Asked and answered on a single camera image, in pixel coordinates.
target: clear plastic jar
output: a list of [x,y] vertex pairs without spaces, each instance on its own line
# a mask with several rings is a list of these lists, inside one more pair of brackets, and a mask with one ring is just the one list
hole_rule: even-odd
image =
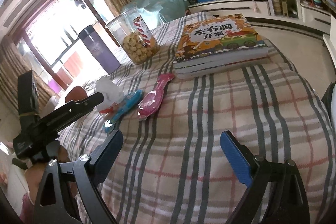
[[137,8],[132,8],[120,14],[106,27],[136,65],[144,63],[159,51],[159,46],[152,32]]

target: purple thermos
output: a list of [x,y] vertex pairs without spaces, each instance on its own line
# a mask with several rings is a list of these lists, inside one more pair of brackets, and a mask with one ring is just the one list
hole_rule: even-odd
[[109,75],[120,67],[119,61],[115,58],[92,25],[82,30],[78,34],[78,37]]

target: floor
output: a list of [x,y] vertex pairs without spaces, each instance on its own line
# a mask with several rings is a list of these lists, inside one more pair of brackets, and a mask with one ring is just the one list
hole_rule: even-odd
[[323,41],[292,31],[255,27],[289,58],[322,98],[331,82],[336,81],[334,66]]

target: white plastic bag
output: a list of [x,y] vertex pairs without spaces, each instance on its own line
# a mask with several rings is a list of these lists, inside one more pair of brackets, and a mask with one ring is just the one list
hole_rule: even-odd
[[104,96],[104,101],[97,105],[100,114],[106,114],[118,109],[119,104],[125,97],[124,92],[110,80],[110,76],[103,76],[96,81],[95,92]]

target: stack of books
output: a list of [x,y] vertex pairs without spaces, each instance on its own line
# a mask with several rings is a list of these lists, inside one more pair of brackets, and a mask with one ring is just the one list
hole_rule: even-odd
[[179,79],[262,63],[268,46],[242,14],[184,27],[173,66]]

